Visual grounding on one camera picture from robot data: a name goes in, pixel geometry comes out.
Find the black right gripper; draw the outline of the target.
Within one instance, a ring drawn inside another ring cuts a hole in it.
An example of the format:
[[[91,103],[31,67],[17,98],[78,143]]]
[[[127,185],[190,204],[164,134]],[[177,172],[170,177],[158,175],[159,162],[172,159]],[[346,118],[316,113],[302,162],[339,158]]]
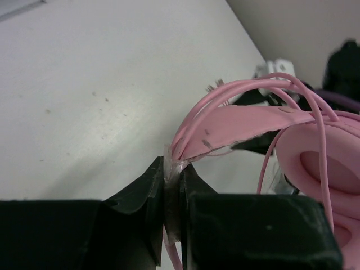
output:
[[[303,82],[307,88],[321,96],[334,110],[359,114],[359,44],[354,39],[348,39],[328,58],[322,81],[322,88],[314,89]],[[310,106],[304,97],[298,94],[295,101],[302,110],[309,111]],[[286,106],[286,102],[271,94],[264,97],[259,89],[242,94],[234,105],[268,105]],[[268,132],[260,137],[237,143],[233,150],[246,150],[263,154],[267,152],[270,143],[278,131]]]

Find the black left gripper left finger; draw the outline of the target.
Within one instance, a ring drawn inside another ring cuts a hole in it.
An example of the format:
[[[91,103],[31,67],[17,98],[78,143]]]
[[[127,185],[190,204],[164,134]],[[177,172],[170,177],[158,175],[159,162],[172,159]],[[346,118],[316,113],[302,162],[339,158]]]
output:
[[[156,269],[163,157],[101,200],[1,201],[2,269]]]

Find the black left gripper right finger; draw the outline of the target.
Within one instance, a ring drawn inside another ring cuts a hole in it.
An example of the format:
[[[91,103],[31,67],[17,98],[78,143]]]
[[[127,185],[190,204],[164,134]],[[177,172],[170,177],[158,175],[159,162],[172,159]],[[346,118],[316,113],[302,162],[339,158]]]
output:
[[[221,194],[180,175],[184,269],[342,269],[323,206],[298,195]]]

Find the pink headphones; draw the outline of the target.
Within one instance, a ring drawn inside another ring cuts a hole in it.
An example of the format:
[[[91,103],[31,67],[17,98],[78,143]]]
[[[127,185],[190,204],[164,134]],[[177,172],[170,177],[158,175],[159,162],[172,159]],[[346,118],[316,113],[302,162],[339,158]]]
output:
[[[321,201],[341,246],[346,269],[359,268],[359,115],[320,106],[229,105],[190,111],[178,129],[164,166],[174,191],[190,162],[238,142],[276,132],[274,152],[290,182]]]

